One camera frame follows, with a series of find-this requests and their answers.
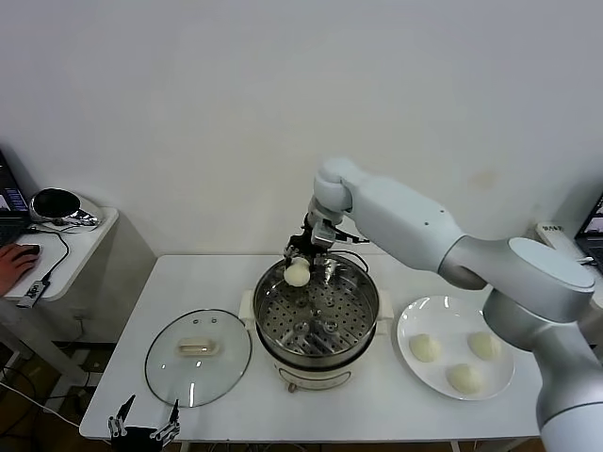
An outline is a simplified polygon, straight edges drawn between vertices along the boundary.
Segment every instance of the white plate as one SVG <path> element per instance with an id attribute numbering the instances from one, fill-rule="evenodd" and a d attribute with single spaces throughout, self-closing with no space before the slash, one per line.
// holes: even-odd
<path id="1" fill-rule="evenodd" d="M 461 400 L 484 400 L 497 396 L 511 383 L 515 364 L 508 345 L 501 341 L 501 354 L 493 361 L 481 360 L 469 348 L 467 338 L 470 333 L 492 333 L 483 320 L 481 306 L 475 302 L 446 296 L 418 299 L 408 305 L 400 316 L 397 331 L 399 349 L 413 372 L 428 386 L 446 396 Z M 433 363 L 419 361 L 410 349 L 410 338 L 421 333 L 431 335 L 442 346 L 442 355 Z M 461 363 L 473 365 L 481 372 L 484 387 L 480 392 L 463 394 L 448 383 L 446 371 Z"/>

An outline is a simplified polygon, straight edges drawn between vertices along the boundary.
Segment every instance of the steamed bun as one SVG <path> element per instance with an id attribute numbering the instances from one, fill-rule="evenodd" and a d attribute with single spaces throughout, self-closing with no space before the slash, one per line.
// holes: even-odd
<path id="1" fill-rule="evenodd" d="M 495 360 L 502 352 L 502 344 L 489 332 L 480 331 L 469 334 L 467 343 L 471 351 L 485 361 Z"/>
<path id="2" fill-rule="evenodd" d="M 475 394 L 483 388 L 481 373 L 469 364 L 457 364 L 446 373 L 450 386 L 459 393 Z"/>
<path id="3" fill-rule="evenodd" d="M 295 257 L 283 276 L 287 284 L 303 287 L 310 281 L 310 263 L 302 257 Z"/>
<path id="4" fill-rule="evenodd" d="M 423 363 L 432 363 L 442 354 L 440 343 L 428 334 L 413 336 L 409 345 L 415 357 Z"/>

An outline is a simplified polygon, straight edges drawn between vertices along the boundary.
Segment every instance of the pot handle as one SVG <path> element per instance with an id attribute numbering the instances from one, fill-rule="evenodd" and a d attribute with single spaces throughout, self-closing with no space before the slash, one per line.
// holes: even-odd
<path id="1" fill-rule="evenodd" d="M 253 290 L 243 292 L 241 305 L 238 308 L 238 318 L 245 324 L 248 331 L 253 331 L 255 315 L 253 315 Z"/>

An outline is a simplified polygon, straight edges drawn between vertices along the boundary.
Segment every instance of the lid handle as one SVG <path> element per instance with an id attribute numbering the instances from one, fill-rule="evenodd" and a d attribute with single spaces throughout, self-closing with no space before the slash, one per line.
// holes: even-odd
<path id="1" fill-rule="evenodd" d="M 220 346 L 206 337 L 185 337 L 178 341 L 176 353 L 180 356 L 213 356 Z"/>

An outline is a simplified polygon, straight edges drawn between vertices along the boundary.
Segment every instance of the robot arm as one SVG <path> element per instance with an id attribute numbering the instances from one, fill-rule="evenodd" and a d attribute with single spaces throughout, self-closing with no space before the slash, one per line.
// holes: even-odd
<path id="1" fill-rule="evenodd" d="M 603 450 L 595 426 L 603 416 L 603 369 L 576 323 L 594 292 L 588 272 L 526 238 L 487 241 L 464 234 L 437 202 L 347 159 L 323 164 L 314 195 L 305 223 L 314 252 L 332 246 L 332 226 L 346 216 L 406 266 L 438 273 L 463 289 L 492 284 L 485 321 L 509 344 L 533 352 L 543 374 L 536 411 L 547 450 L 570 450 L 563 435 L 573 450 Z"/>

